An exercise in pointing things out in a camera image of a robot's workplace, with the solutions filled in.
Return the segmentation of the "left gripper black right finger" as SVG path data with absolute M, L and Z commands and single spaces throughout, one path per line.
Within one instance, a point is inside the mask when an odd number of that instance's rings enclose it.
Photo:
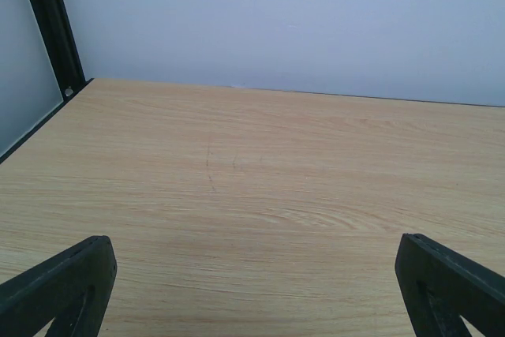
M 500 274 L 423 234 L 402 236 L 395 274 L 415 335 L 504 335 Z

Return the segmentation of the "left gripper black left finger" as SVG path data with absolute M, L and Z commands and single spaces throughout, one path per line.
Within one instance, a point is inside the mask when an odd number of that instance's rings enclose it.
M 117 274 L 107 236 L 91 236 L 1 284 L 1 335 L 97 336 Z

